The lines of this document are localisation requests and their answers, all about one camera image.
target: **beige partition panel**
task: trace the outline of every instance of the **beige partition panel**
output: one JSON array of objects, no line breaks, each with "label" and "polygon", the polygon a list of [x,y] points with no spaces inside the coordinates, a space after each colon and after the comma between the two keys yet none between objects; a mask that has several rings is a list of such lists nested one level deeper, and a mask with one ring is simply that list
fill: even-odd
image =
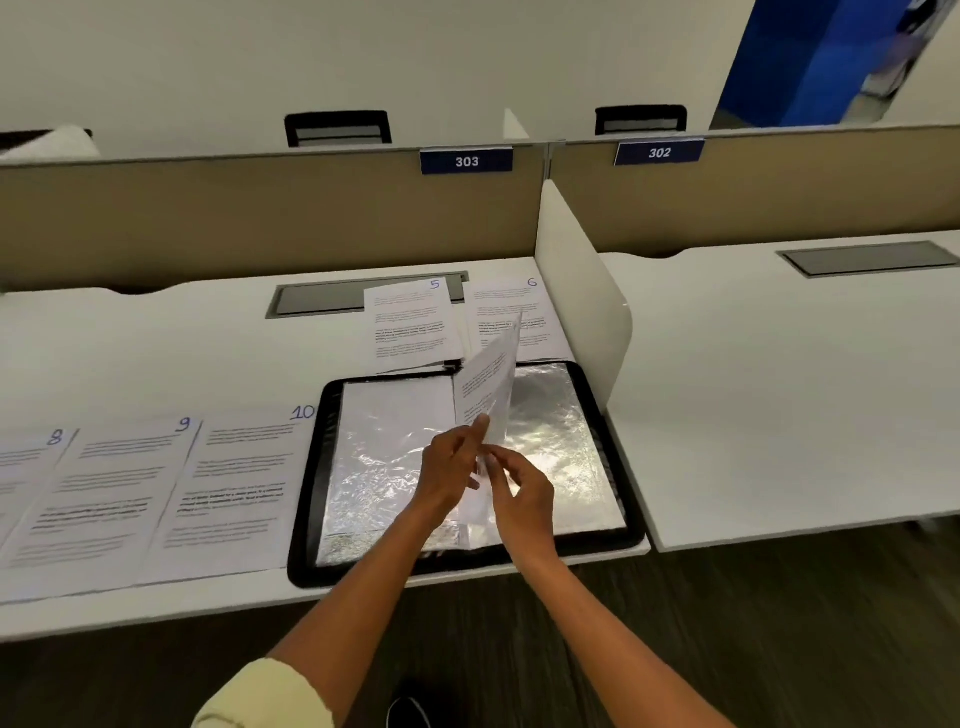
[{"label": "beige partition panel", "polygon": [[533,255],[544,148],[511,173],[417,151],[0,167],[0,284],[186,280]]},{"label": "beige partition panel", "polygon": [[602,253],[960,228],[960,127],[711,136],[687,164],[615,153],[559,146],[550,168]]}]

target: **right hand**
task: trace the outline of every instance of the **right hand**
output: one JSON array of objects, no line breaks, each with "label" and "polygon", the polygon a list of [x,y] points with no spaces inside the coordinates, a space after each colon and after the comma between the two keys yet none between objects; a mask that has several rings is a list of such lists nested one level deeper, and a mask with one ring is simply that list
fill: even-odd
[{"label": "right hand", "polygon": [[[537,563],[557,561],[553,541],[553,484],[519,452],[498,445],[483,447],[493,491],[493,512],[503,545],[523,571]],[[504,469],[520,486],[514,496]]]}]

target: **blue sign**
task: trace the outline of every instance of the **blue sign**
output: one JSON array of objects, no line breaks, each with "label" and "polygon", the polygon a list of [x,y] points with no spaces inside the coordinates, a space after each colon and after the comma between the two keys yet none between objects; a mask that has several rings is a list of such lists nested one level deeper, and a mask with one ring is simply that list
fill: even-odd
[{"label": "blue sign", "polygon": [[613,165],[678,164],[698,161],[707,142],[699,139],[644,139],[621,141],[616,147]]},{"label": "blue sign", "polygon": [[424,175],[465,175],[478,172],[513,172],[513,147],[486,149],[421,149]]}]

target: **white desk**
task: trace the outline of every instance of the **white desk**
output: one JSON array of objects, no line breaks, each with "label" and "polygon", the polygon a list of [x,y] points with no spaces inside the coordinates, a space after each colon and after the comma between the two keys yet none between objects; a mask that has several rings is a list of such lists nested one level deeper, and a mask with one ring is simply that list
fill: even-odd
[{"label": "white desk", "polygon": [[[201,281],[144,296],[78,289],[0,297],[0,427],[319,401],[329,381],[363,374],[362,314],[267,320],[279,284],[462,270],[471,280],[538,273],[528,257]],[[467,342],[463,309],[454,306]],[[644,541],[567,561],[647,551]],[[513,570],[428,574],[410,584]],[[310,600],[327,591],[297,589],[281,569],[0,605],[0,640]]]},{"label": "white desk", "polygon": [[805,279],[775,251],[603,255],[634,337],[609,417],[663,550],[960,511],[960,269]]}]

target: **blue wall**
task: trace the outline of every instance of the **blue wall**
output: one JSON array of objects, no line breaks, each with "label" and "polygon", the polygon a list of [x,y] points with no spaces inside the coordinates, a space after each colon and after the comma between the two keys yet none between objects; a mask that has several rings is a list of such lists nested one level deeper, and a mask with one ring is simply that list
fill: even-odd
[{"label": "blue wall", "polygon": [[836,124],[909,0],[756,0],[720,108],[758,127]]}]

